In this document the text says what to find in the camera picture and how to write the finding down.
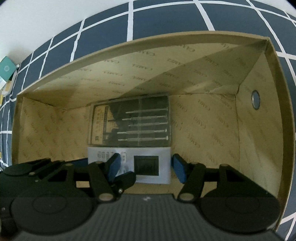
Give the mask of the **navy white checked bedsheet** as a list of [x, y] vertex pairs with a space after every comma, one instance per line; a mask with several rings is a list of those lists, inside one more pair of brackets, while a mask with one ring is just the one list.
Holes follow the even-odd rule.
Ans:
[[21, 62], [12, 92], [1, 105], [1, 168], [11, 165], [11, 135], [17, 94], [70, 61], [125, 42], [190, 30], [220, 30], [269, 37], [295, 98], [295, 16], [259, 1], [109, 1], [105, 11], [76, 22], [49, 38]]

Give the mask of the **screwdriver set clear case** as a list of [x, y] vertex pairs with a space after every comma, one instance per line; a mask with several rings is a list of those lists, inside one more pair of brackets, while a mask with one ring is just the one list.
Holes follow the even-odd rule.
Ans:
[[143, 95], [92, 104], [88, 144], [98, 147], [170, 146], [168, 95]]

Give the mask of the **brown cardboard box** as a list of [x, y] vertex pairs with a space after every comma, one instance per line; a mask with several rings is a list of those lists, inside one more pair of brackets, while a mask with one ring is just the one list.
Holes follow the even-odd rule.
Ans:
[[72, 161], [87, 147], [170, 147], [231, 165], [280, 201], [292, 184], [295, 124], [267, 37], [184, 32], [81, 57], [16, 98], [11, 160]]

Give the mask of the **teal green small box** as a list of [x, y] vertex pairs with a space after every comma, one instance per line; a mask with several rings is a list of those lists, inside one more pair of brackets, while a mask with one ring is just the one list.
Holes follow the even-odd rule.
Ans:
[[0, 62], [0, 77], [4, 81], [8, 81], [10, 77], [16, 71], [16, 65], [13, 61], [8, 57], [5, 56], [2, 61]]

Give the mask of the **white calculator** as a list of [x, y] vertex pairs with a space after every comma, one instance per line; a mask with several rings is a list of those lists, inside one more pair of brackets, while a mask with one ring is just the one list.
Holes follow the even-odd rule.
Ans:
[[107, 162], [115, 153], [121, 158], [118, 176], [132, 171], [136, 174], [137, 183], [170, 184], [171, 148], [88, 147], [88, 162]]

